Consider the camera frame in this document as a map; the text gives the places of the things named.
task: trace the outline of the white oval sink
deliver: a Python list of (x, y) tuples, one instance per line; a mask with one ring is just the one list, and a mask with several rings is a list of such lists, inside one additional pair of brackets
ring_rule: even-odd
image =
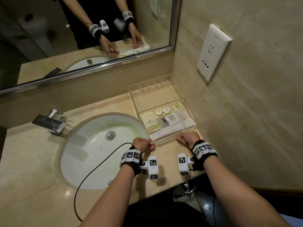
[(65, 70), (65, 72), (72, 71), (72, 70), (79, 69), (79, 68), (84, 68), (84, 67), (91, 66), (91, 65), (94, 65), (94, 64), (105, 63), (107, 61), (109, 61), (108, 57), (89, 57), (89, 58), (85, 58), (85, 59), (83, 59), (81, 61), (78, 61), (77, 63), (74, 63), (73, 65), (71, 65), (69, 68), (67, 68)]
[[(115, 137), (108, 140), (108, 133)], [(118, 146), (131, 143), (134, 138), (146, 138), (143, 126), (133, 116), (123, 113), (107, 113), (92, 117), (71, 131), (63, 146), (60, 169), (63, 177), (78, 187), (81, 181), (97, 165), (107, 158)], [(108, 187), (119, 171), (123, 152), (130, 148), (126, 144), (116, 150), (81, 185), (82, 189), (101, 189)]]

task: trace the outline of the countertop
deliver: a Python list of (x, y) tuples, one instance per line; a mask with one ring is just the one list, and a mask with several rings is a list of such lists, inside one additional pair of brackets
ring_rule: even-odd
[[(127, 41), (116, 41), (113, 44), (119, 52), (125, 52), (133, 49), (132, 39)], [(38, 80), (46, 76), (56, 67), (66, 70), (74, 63), (81, 61), (89, 57), (108, 57), (111, 59), (103, 50), (101, 46), (95, 46), (87, 49), (77, 50), (62, 55), (48, 57), (38, 61), (32, 61), (21, 65), (18, 84), (23, 84), (29, 81)]]
[[(78, 226), (73, 199), (76, 187), (62, 177), (59, 169), (60, 144), (66, 134), (92, 116), (121, 112), (136, 117), (130, 95), (123, 94), (64, 113), (67, 127), (60, 137), (31, 123), (7, 130), (0, 163), (0, 226)], [(201, 172), (184, 178), (178, 170), (177, 155), (190, 152), (176, 141), (157, 146), (151, 153), (159, 162), (159, 179), (147, 175), (135, 177), (130, 203), (174, 187)], [(83, 219), (106, 190), (80, 189), (77, 211)]]

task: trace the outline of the soap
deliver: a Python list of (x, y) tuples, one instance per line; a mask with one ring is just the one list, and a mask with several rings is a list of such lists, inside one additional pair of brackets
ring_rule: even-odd
[(155, 110), (154, 112), (156, 113), (156, 115), (157, 115), (157, 116), (161, 116), (161, 115), (163, 114), (163, 111), (162, 111), (162, 109), (161, 109), (161, 108), (160, 108), (160, 109)]
[(166, 115), (170, 113), (169, 107), (163, 107), (162, 110), (163, 110), (164, 114), (166, 114)]

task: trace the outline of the clear plastic box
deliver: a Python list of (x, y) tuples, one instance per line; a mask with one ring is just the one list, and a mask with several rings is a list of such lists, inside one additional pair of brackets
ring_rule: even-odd
[[(131, 96), (138, 119), (144, 126), (148, 137), (152, 138), (153, 142), (156, 145), (163, 145), (172, 140), (175, 140), (176, 135), (180, 130), (192, 131), (197, 127), (195, 117), (192, 116), (191, 111), (188, 109), (186, 105), (186, 100), (183, 93), (181, 92), (179, 86), (176, 84), (176, 82), (174, 81), (171, 75), (161, 76), (152, 80), (148, 80), (145, 82), (128, 86), (128, 91)], [(160, 130), (158, 131), (152, 133), (147, 132), (146, 126), (142, 120), (143, 114), (146, 115), (149, 112), (154, 112), (155, 110), (162, 109), (164, 107), (173, 107), (178, 103), (181, 103), (183, 107), (182, 109), (184, 110), (184, 113), (183, 112), (182, 113), (186, 115), (186, 119), (193, 120), (194, 122), (193, 126), (184, 126), (186, 128), (183, 127), (178, 131), (174, 130), (172, 133), (167, 133), (164, 136), (162, 134), (161, 137), (159, 138), (155, 138), (155, 135), (154, 134), (151, 135), (151, 134), (155, 132), (166, 133), (167, 129), (161, 130), (163, 129), (161, 127)], [(157, 118), (169, 116), (172, 113), (174, 113), (173, 110), (171, 110), (169, 114), (167, 115), (163, 114), (162, 116), (159, 116)]]

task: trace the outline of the black cable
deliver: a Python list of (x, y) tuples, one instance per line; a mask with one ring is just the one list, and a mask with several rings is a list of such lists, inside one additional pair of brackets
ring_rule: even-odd
[[(214, 215), (214, 201), (212, 203), (212, 214)], [(216, 224), (216, 218), (214, 217), (214, 227), (217, 227), (217, 224)]]
[[(122, 144), (121, 146), (123, 146), (123, 145), (125, 145), (125, 144), (131, 144), (132, 146), (133, 146), (133, 144), (132, 143), (124, 143), (124, 144)], [(114, 150), (106, 159), (104, 159), (104, 161), (102, 162), (102, 163), (104, 163), (116, 150)], [(76, 196), (77, 196), (77, 193), (78, 193), (78, 190), (80, 189), (80, 186), (82, 185), (82, 183), (84, 183), (84, 181), (85, 181), (85, 179), (87, 179), (87, 177), (91, 174), (91, 173), (93, 173), (93, 171), (95, 170), (95, 169), (93, 169), (84, 179), (83, 179), (83, 181), (80, 183), (80, 185), (78, 186), (78, 188), (77, 188), (77, 190), (76, 190), (76, 193), (75, 193), (75, 197), (74, 197), (74, 211), (75, 211), (75, 214), (76, 214), (76, 216), (77, 216), (77, 218), (79, 219), (79, 221), (83, 221), (80, 217), (79, 217), (79, 215), (78, 215), (78, 213), (77, 213), (77, 210), (76, 210)]]

